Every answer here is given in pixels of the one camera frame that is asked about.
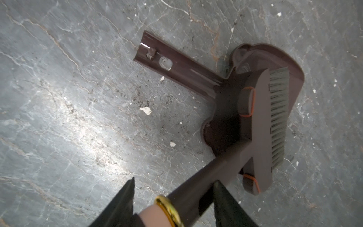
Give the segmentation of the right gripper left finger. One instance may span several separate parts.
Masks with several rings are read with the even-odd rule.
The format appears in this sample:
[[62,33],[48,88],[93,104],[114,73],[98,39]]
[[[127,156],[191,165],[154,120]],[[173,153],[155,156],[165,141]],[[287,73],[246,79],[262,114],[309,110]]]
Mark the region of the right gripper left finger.
[[133,215],[135,179],[128,180],[90,227],[128,227]]

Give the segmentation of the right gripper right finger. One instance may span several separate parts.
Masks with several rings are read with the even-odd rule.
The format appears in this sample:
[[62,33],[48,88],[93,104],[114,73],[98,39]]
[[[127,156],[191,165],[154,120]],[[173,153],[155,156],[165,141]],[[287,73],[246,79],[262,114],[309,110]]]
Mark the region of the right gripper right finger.
[[258,226],[220,181],[213,184],[213,203],[217,227]]

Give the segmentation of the dark brown dustpan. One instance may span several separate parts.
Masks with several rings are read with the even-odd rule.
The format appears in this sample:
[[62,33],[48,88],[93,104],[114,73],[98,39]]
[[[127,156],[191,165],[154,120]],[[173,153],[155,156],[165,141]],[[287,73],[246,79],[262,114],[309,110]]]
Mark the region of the dark brown dustpan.
[[288,109],[292,110],[304,83],[299,64],[281,49],[265,43],[241,44],[229,57],[227,77],[222,78],[192,60],[154,34],[144,31],[134,61],[165,76],[215,104],[214,112],[201,128],[203,141],[215,156],[220,155],[239,139],[236,101],[247,77],[269,69],[289,70]]

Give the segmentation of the brown cartoon face brush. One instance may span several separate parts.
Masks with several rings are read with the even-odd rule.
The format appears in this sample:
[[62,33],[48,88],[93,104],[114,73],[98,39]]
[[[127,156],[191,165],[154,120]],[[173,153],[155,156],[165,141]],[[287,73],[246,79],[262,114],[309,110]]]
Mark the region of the brown cartoon face brush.
[[258,195],[272,184],[283,159],[288,111],[289,70],[268,69],[248,76],[233,102],[239,139],[168,196],[160,195],[139,218],[146,227],[190,227],[213,203],[213,184],[225,187],[243,175],[245,190]]

